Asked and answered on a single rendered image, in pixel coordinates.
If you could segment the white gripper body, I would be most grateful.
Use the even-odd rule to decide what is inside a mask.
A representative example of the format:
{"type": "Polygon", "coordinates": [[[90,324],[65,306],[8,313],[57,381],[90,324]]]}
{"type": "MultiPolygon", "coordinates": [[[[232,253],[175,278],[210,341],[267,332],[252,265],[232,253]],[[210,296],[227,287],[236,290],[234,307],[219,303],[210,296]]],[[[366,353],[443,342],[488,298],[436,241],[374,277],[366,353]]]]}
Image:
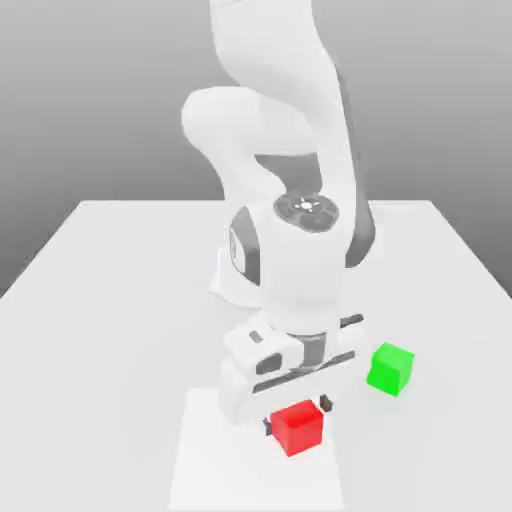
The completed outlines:
{"type": "Polygon", "coordinates": [[[268,327],[239,327],[224,338],[218,404],[232,424],[263,420],[280,409],[326,394],[333,402],[364,368],[366,333],[360,325],[324,335],[291,336],[268,327]]]}

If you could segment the small red cube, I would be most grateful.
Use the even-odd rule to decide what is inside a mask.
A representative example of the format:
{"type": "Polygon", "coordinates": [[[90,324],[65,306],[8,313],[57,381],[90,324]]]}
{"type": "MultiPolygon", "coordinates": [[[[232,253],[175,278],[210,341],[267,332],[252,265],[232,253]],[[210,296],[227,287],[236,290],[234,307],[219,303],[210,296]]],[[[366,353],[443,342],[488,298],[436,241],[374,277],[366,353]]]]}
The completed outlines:
{"type": "Polygon", "coordinates": [[[272,435],[288,457],[323,441],[324,414],[310,399],[273,412],[270,423],[272,435]]]}

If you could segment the small green cube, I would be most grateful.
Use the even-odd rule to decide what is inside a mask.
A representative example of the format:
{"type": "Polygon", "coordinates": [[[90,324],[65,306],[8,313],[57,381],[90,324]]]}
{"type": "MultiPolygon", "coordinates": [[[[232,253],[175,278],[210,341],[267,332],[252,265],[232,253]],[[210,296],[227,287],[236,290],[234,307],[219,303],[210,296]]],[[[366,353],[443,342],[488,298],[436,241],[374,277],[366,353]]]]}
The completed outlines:
{"type": "Polygon", "coordinates": [[[413,362],[413,353],[391,343],[383,343],[372,355],[366,382],[398,397],[411,378],[413,362]]]}

